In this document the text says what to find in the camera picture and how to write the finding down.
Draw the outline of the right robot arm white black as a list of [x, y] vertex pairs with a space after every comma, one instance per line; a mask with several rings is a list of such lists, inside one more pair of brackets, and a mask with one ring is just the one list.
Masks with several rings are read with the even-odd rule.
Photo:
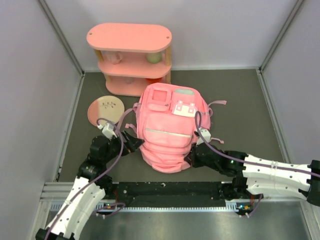
[[233, 192], [239, 198], [249, 194], [280, 195], [320, 205], [319, 160], [312, 160], [310, 164], [289, 164], [201, 143], [192, 145], [184, 161], [194, 168], [208, 167], [232, 177]]

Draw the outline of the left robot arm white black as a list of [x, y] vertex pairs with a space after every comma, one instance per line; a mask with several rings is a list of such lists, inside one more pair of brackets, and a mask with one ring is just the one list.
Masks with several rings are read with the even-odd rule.
[[88, 219], [103, 198], [114, 191], [113, 180], [107, 175], [111, 160], [118, 162], [122, 156], [133, 153], [144, 140], [122, 131], [110, 137], [99, 135], [92, 139], [89, 153], [80, 165], [73, 186], [57, 215], [40, 228], [37, 240], [77, 240]]

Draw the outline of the pink school backpack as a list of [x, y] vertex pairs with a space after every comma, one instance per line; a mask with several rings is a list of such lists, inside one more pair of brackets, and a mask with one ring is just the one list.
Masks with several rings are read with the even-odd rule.
[[118, 127], [131, 111], [135, 112], [136, 125], [125, 126], [144, 140], [139, 148], [143, 160], [154, 170], [166, 174], [191, 167], [184, 157], [198, 141], [195, 114], [200, 112], [202, 117], [199, 128], [209, 131], [213, 115], [210, 105], [196, 89], [167, 83], [149, 85], [139, 102], [120, 117]]

